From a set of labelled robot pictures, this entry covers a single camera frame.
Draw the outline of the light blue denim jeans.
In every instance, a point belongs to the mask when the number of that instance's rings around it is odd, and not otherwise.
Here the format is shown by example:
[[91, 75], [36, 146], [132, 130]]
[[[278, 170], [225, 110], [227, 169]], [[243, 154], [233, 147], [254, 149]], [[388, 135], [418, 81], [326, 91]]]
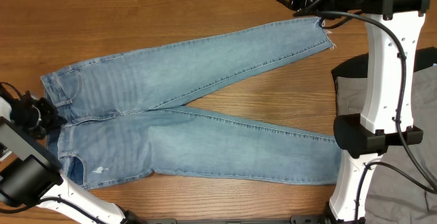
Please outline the light blue denim jeans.
[[341, 151], [332, 136], [190, 106], [331, 45], [319, 18], [296, 18], [66, 66], [41, 78], [66, 120], [48, 150], [87, 190], [152, 173], [334, 184]]

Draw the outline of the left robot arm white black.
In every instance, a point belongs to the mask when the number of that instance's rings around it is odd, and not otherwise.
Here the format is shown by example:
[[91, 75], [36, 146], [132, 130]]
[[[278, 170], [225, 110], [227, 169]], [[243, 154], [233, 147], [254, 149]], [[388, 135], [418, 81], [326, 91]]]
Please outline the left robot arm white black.
[[1, 158], [16, 155], [1, 170], [1, 202], [9, 206], [6, 213], [39, 207], [77, 223], [140, 223], [131, 211], [97, 198], [68, 179], [59, 160], [38, 143], [65, 122], [45, 98], [1, 96]]

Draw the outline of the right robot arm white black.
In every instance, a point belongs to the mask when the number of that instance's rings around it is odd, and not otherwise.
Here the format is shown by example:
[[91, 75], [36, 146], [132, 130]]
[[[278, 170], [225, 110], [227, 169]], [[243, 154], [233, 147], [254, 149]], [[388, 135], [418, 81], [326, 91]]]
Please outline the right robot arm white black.
[[411, 88], [417, 40], [430, 0], [277, 0], [294, 16], [318, 16], [339, 25], [365, 22], [369, 53], [367, 93], [360, 113], [339, 115], [334, 135], [341, 148], [335, 191], [321, 215], [292, 223], [364, 223], [372, 175], [391, 146], [409, 148], [423, 138], [414, 125]]

